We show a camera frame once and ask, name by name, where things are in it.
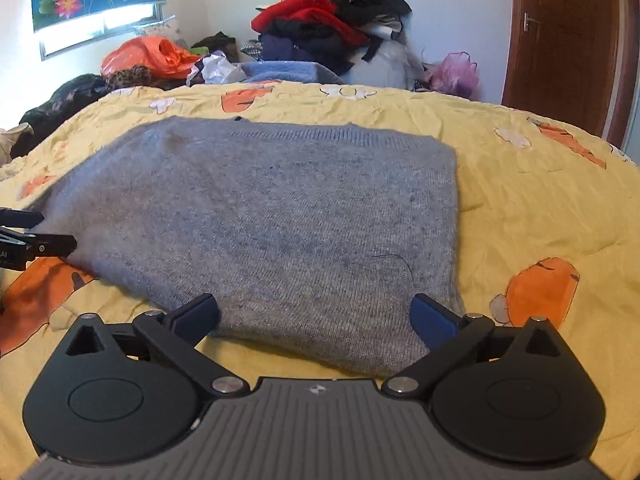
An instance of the pink lotus flower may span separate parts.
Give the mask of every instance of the pink lotus flower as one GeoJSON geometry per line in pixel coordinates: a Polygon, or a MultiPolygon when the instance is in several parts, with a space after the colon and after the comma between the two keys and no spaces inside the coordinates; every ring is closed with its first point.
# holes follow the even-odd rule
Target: pink lotus flower
{"type": "Polygon", "coordinates": [[[80,9],[82,9],[80,0],[56,0],[56,12],[60,17],[71,18],[71,15],[80,9]]]}

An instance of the metal screw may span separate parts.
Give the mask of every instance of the metal screw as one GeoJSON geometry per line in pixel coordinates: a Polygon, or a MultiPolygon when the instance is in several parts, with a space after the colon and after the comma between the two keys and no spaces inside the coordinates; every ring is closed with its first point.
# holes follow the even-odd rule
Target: metal screw
{"type": "Polygon", "coordinates": [[[244,381],[238,377],[218,377],[211,387],[221,394],[234,394],[244,387],[244,381]]]}
{"type": "Polygon", "coordinates": [[[396,394],[407,394],[417,390],[418,386],[418,381],[411,377],[394,377],[386,384],[386,387],[396,394]]]}

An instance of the brown wooden door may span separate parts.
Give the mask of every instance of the brown wooden door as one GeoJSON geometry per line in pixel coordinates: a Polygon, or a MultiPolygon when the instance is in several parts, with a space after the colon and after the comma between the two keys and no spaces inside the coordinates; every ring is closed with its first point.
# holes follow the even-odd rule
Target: brown wooden door
{"type": "Polygon", "coordinates": [[[618,0],[514,0],[503,104],[600,136],[616,65],[618,0]]]}

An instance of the red clothing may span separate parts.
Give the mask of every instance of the red clothing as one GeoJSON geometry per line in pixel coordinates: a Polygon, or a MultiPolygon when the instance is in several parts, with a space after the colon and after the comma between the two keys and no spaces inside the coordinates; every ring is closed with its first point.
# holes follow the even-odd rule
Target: red clothing
{"type": "Polygon", "coordinates": [[[366,45],[367,37],[336,18],[336,9],[336,5],[329,0],[282,0],[258,14],[251,22],[251,28],[256,32],[263,32],[274,18],[318,22],[334,28],[350,47],[356,48],[366,45]]]}

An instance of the bed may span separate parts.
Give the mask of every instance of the bed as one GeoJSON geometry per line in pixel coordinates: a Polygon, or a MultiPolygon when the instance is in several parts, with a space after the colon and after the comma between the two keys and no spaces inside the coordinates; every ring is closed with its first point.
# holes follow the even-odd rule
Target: bed
{"type": "MultiPolygon", "coordinates": [[[[534,305],[559,327],[605,399],[593,460],[616,480],[640,473],[640,171],[617,149],[568,124],[439,94],[292,82],[133,88],[85,108],[28,156],[0,168],[0,203],[27,208],[101,147],[171,116],[355,123],[453,147],[457,282],[466,310],[517,326],[533,314],[523,298],[559,286],[557,297],[534,305]]],[[[14,480],[36,459],[22,403],[74,319],[97,312],[105,322],[126,322],[151,308],[81,269],[43,261],[40,275],[51,282],[36,300],[26,299],[28,277],[1,274],[2,480],[14,480]]],[[[252,384],[259,376],[354,376],[255,342],[207,337],[198,349],[252,384]]]]}

